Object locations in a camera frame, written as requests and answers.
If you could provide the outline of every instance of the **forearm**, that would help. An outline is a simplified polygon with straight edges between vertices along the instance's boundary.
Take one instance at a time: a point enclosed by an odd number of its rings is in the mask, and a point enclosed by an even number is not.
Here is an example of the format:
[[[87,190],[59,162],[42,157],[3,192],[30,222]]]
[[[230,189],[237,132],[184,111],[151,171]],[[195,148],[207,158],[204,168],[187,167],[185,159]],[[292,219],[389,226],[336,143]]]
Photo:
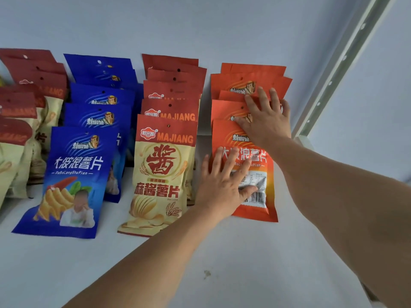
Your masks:
[[[268,152],[297,207],[360,279],[387,305],[410,304],[411,188],[288,139]]]
[[[193,207],[131,252],[66,308],[164,307],[174,296],[193,252],[216,225],[207,208]]]

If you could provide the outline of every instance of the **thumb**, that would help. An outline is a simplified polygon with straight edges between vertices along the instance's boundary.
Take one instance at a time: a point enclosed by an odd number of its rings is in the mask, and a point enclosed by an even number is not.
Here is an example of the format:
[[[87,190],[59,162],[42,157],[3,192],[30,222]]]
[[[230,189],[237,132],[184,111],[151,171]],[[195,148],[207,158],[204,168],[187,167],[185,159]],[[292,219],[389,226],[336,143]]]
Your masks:
[[[251,194],[258,190],[257,186],[247,186],[239,191],[241,203],[248,199]]]
[[[247,133],[250,128],[250,122],[244,117],[234,117],[234,121]]]

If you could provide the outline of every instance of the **nutrition label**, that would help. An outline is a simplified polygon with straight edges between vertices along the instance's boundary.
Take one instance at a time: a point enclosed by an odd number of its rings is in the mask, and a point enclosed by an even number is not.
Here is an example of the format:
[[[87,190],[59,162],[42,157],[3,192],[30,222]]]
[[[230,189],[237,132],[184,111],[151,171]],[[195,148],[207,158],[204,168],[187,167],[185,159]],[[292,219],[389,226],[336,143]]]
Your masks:
[[[244,205],[253,207],[266,207],[265,205],[265,189],[267,187],[267,172],[262,171],[248,171],[248,175],[244,177],[239,185],[239,189],[245,186],[257,186],[258,191],[254,192],[251,197],[243,202]]]

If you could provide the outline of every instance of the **white wall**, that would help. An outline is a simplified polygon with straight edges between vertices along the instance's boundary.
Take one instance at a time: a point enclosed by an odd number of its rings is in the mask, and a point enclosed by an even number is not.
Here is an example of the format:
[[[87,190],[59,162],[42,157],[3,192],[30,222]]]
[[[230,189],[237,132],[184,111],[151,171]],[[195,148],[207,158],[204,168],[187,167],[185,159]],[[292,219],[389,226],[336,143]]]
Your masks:
[[[130,57],[139,81],[141,53],[198,57],[208,75],[222,62],[285,65],[297,113],[358,1],[2,0],[0,46],[50,49],[60,62],[63,53]],[[200,133],[210,131],[208,82]]]
[[[411,0],[396,0],[309,134],[315,150],[411,177]]]

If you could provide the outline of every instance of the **person's right hand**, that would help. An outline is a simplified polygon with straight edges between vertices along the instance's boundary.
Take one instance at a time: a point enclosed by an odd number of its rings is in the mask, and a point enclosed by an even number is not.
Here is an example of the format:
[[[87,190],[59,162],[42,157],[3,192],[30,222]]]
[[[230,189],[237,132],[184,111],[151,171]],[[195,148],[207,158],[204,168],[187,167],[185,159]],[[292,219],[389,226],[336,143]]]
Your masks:
[[[255,145],[268,150],[268,145],[275,144],[277,140],[291,138],[290,106],[286,100],[278,99],[274,88],[270,89],[271,106],[262,87],[258,87],[258,94],[261,110],[250,95],[245,95],[252,122],[243,117],[235,117],[234,121],[242,127]]]

